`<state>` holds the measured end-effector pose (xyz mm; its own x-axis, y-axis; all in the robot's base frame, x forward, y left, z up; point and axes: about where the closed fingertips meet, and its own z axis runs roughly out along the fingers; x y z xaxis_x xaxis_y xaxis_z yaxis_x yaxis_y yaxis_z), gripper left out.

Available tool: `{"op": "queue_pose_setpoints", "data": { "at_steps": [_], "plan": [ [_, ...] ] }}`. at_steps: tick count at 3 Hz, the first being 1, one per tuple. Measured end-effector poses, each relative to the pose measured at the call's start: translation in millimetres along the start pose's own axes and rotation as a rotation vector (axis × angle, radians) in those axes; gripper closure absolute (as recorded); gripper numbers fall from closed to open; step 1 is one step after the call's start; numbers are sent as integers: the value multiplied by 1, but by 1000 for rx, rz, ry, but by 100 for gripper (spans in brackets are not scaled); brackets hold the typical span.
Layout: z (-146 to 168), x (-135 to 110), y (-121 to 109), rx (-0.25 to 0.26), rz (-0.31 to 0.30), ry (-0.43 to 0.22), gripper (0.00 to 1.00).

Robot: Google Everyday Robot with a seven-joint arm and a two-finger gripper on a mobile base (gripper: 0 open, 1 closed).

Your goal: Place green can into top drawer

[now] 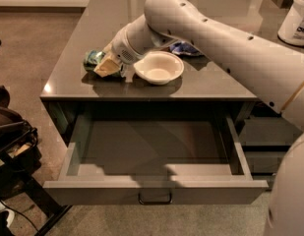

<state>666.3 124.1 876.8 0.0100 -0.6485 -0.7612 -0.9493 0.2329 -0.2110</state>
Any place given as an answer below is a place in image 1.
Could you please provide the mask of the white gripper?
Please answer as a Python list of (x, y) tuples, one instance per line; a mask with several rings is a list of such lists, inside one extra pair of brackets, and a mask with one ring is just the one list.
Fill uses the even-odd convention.
[(122, 62), (132, 65), (143, 58), (131, 45), (127, 37), (127, 28), (117, 32), (102, 52), (97, 55), (97, 64), (94, 72), (101, 77), (107, 77), (120, 71)]

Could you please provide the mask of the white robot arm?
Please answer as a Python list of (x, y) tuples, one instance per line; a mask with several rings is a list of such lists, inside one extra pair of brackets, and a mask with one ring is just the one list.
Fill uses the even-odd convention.
[(184, 40), (303, 134), (276, 173), (264, 236), (304, 236), (304, 54), (224, 25), (188, 0), (146, 0), (144, 13), (104, 47), (102, 77)]

